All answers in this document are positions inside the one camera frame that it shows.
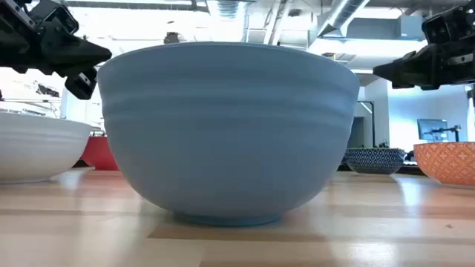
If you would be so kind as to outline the silver ceiling air duct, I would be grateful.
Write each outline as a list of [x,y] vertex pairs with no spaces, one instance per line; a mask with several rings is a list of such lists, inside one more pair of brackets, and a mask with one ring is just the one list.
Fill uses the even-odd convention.
[[336,35],[345,37],[350,22],[358,11],[363,9],[370,0],[333,0],[330,10],[317,18],[317,35]]

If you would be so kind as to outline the large plain blue bowl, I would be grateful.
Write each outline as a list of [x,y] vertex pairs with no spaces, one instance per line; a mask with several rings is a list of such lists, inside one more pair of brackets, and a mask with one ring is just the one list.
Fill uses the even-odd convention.
[[331,59],[244,42],[133,50],[97,81],[128,184],[208,225],[270,223],[319,194],[346,151],[360,90]]

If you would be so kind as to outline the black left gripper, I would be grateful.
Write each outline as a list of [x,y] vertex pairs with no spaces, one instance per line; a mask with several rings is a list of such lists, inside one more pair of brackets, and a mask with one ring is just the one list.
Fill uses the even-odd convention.
[[0,67],[10,67],[18,73],[36,69],[52,74],[54,70],[60,76],[68,76],[65,87],[77,99],[89,100],[97,84],[97,70],[93,67],[109,60],[112,52],[73,38],[52,49],[52,69],[39,52],[37,21],[27,9],[30,3],[31,0],[0,0]]

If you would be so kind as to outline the large plain white bowl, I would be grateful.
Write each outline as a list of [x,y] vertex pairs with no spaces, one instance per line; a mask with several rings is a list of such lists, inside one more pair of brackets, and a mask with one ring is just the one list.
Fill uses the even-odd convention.
[[0,113],[0,185],[39,182],[71,169],[88,142],[84,122]]

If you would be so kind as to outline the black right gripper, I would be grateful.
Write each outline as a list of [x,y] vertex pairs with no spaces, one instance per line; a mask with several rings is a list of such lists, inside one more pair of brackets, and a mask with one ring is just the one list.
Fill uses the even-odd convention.
[[451,40],[446,35],[390,63],[377,65],[373,74],[391,82],[393,89],[420,87],[435,90],[442,85],[475,82],[475,35]]

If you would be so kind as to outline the navy diamond bowl gold inside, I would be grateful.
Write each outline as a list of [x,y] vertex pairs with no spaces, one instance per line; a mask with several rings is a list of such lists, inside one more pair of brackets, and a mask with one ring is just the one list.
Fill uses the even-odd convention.
[[404,164],[406,153],[400,148],[348,148],[344,159],[360,174],[393,174]]

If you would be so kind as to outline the orange cross bowl blue inside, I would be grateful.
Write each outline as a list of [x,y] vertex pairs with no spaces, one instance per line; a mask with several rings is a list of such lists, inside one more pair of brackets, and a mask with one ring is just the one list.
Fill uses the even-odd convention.
[[446,185],[475,186],[475,142],[432,142],[413,146],[416,163]]

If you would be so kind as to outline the large plain red bowl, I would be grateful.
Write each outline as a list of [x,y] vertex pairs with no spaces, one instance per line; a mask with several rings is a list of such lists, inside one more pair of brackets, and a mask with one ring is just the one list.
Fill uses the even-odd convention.
[[81,159],[98,171],[118,171],[106,136],[90,136]]

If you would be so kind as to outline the background computer monitor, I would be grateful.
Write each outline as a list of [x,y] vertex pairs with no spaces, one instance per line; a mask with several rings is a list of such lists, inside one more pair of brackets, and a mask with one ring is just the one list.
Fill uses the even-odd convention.
[[444,119],[417,119],[419,139],[429,142],[444,142],[448,140],[445,132],[448,124]]

